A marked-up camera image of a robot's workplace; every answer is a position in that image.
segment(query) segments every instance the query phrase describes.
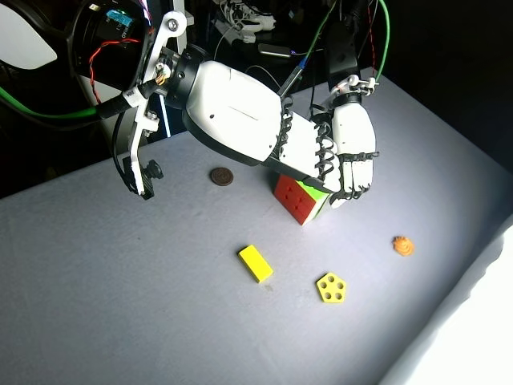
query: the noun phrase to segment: coin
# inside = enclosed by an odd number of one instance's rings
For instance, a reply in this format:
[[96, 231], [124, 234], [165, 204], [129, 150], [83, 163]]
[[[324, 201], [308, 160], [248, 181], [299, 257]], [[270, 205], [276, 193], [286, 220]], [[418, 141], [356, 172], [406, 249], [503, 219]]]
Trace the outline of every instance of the coin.
[[228, 186], [233, 182], [233, 174], [224, 167], [214, 168], [210, 172], [210, 179], [218, 186]]

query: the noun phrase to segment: green cable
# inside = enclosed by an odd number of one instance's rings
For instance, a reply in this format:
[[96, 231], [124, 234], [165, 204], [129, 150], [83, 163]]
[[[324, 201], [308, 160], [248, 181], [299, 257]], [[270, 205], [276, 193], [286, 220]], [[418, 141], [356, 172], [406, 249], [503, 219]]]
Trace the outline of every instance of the green cable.
[[39, 118], [48, 118], [48, 119], [76, 119], [76, 118], [85, 118], [88, 116], [96, 115], [96, 107], [89, 107], [82, 111], [72, 112], [70, 114], [64, 115], [47, 115], [40, 114], [38, 112], [34, 112], [30, 110], [28, 107], [24, 106], [20, 102], [18, 102], [13, 96], [11, 96], [6, 90], [0, 87], [0, 97], [2, 97], [6, 102], [10, 103], [13, 107], [17, 108], [19, 111], [24, 112], [28, 115], [37, 116]]
[[383, 67], [385, 66], [386, 54], [388, 53], [388, 44], [390, 42], [390, 18], [388, 15], [388, 8], [386, 7], [385, 0], [379, 0], [383, 8], [383, 13], [385, 14], [386, 20], [386, 40], [385, 40], [385, 49], [383, 50], [383, 59], [382, 63], [379, 66], [378, 74], [376, 75], [376, 80], [379, 80], [379, 77], [382, 75]]
[[315, 47], [315, 43], [317, 42], [317, 39], [319, 38], [319, 35], [321, 34], [321, 31], [322, 31], [322, 27], [326, 24], [326, 22], [328, 21], [328, 18], [329, 16], [331, 15], [331, 12], [332, 10], [335, 8], [335, 6], [337, 5], [338, 3], [338, 0], [335, 0], [333, 2], [333, 5], [331, 6], [331, 8], [329, 9], [329, 12], [326, 14], [326, 16], [324, 17], [324, 19], [322, 20], [322, 23], [321, 25], [317, 28], [317, 32], [315, 33], [315, 38], [313, 38], [313, 41], [312, 41], [312, 44], [310, 44], [310, 48], [306, 51], [306, 56], [303, 58], [303, 61], [304, 63], [306, 64], [306, 60], [308, 60], [308, 58], [310, 57], [310, 55], [312, 54], [312, 51], [313, 51], [313, 48]]

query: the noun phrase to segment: red cube face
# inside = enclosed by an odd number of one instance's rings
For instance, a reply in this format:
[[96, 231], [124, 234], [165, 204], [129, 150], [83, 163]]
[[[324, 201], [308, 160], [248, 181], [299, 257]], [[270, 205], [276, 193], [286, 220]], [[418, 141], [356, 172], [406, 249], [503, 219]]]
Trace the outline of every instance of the red cube face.
[[303, 225], [315, 206], [315, 200], [292, 178], [280, 175], [274, 196]]

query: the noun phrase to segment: table surface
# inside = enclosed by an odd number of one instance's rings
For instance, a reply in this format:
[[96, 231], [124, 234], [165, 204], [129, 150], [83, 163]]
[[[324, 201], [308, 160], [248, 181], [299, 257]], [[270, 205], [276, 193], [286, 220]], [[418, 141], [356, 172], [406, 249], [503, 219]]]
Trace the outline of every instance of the table surface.
[[[275, 178], [188, 133], [141, 148], [150, 201], [110, 160], [0, 201], [0, 382], [374, 384], [511, 213], [513, 178], [382, 79], [361, 200], [300, 227]], [[327, 95], [318, 86], [317, 101]], [[296, 95], [305, 112], [309, 91]], [[218, 166], [235, 179], [218, 187]], [[411, 257], [391, 247], [404, 234]], [[236, 255], [274, 268], [258, 285]], [[316, 280], [347, 281], [343, 304]]]

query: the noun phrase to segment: yellow rectangular block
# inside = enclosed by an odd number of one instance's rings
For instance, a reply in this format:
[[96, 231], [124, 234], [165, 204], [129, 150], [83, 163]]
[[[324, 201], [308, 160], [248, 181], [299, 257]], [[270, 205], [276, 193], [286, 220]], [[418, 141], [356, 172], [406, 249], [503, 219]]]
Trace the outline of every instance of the yellow rectangular block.
[[240, 251], [239, 257], [242, 258], [242, 261], [244, 261], [258, 283], [263, 282], [273, 273], [271, 266], [269, 266], [264, 257], [261, 256], [257, 248], [253, 245], [249, 245], [244, 250]]

